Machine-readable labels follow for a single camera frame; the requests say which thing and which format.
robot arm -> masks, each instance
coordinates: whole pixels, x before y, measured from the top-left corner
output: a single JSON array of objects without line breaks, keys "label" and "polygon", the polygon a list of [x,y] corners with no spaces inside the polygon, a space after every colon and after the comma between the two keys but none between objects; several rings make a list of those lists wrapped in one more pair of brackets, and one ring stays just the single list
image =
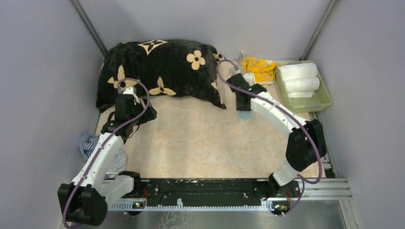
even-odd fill
[{"label": "robot arm", "polygon": [[249,85],[240,73],[232,76],[227,81],[234,86],[248,90],[274,102],[274,104],[271,105],[259,98],[252,98],[249,95],[233,90],[236,94],[236,109],[238,111],[252,110],[259,113],[276,125],[288,139],[286,159],[279,169],[269,176],[269,188],[272,194],[277,194],[279,190],[282,189],[281,187],[293,181],[301,171],[317,162],[314,149],[298,124],[277,109],[276,106],[283,108],[290,115],[294,116],[294,118],[306,128],[317,146],[320,157],[326,155],[325,137],[323,135],[322,125],[318,120],[307,121],[295,115],[273,98],[261,85]]},{"label": "robot arm", "polygon": [[134,126],[156,118],[156,111],[150,106],[141,118],[119,129],[108,139],[120,125],[137,116],[144,109],[144,104],[144,101],[136,96],[134,87],[125,89],[123,94],[117,96],[115,119],[111,120],[113,113],[110,114],[101,130],[102,135],[97,146],[85,166],[70,184],[61,184],[58,189],[59,203],[63,212],[73,189],[83,179],[68,206],[67,221],[98,226],[104,221],[108,207],[125,194],[141,191],[139,173],[124,171],[113,180],[104,180],[104,176],[115,155],[134,132]]}]

beige mat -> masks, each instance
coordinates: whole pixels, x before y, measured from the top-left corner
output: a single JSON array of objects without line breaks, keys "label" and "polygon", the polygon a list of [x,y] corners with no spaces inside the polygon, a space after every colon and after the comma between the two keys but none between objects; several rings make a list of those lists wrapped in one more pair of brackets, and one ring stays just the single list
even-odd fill
[{"label": "beige mat", "polygon": [[[230,67],[222,64],[223,76]],[[148,178],[258,178],[274,172],[285,159],[287,139],[259,114],[239,119],[234,94],[220,80],[218,89],[226,110],[192,97],[152,97],[157,118],[141,125],[126,142],[127,170]],[[278,98],[274,85],[268,90]],[[97,135],[113,110],[101,115]],[[302,174],[316,177],[318,166]]]}]

yellow towel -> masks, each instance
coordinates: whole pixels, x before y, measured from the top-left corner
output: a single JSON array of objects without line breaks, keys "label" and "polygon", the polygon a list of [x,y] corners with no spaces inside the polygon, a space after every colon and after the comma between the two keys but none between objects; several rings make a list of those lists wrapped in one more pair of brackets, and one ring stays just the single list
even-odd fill
[{"label": "yellow towel", "polygon": [[245,57],[241,63],[245,73],[253,73],[255,82],[260,84],[272,84],[274,82],[274,70],[277,62],[259,59],[256,57]]}]

toilet paper roll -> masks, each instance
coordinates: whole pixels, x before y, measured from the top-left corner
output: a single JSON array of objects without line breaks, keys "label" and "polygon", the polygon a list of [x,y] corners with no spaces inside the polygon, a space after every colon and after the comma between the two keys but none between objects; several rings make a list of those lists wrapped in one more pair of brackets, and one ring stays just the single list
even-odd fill
[{"label": "toilet paper roll", "polygon": [[292,92],[288,93],[289,98],[311,98],[315,95],[315,92]]},{"label": "toilet paper roll", "polygon": [[284,82],[287,93],[291,92],[312,92],[319,88],[319,78],[303,78],[287,80]]},{"label": "toilet paper roll", "polygon": [[299,63],[278,67],[283,81],[312,78],[318,76],[318,68],[314,63]]}]

plastic basket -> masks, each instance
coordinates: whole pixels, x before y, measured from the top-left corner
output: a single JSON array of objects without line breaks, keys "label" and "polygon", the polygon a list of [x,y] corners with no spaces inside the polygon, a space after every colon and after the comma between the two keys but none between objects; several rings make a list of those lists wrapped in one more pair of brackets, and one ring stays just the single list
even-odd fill
[{"label": "plastic basket", "polygon": [[281,79],[281,73],[278,69],[279,66],[288,64],[298,64],[307,63],[312,61],[279,61],[277,62],[276,68],[276,81],[280,89],[281,99],[283,100],[283,105],[294,113],[306,113],[306,112],[316,112],[322,111],[326,107],[332,105],[332,99],[323,83],[322,77],[318,72],[319,78],[319,89],[315,91],[315,95],[311,98],[289,98],[286,91],[286,86],[284,81]]}]

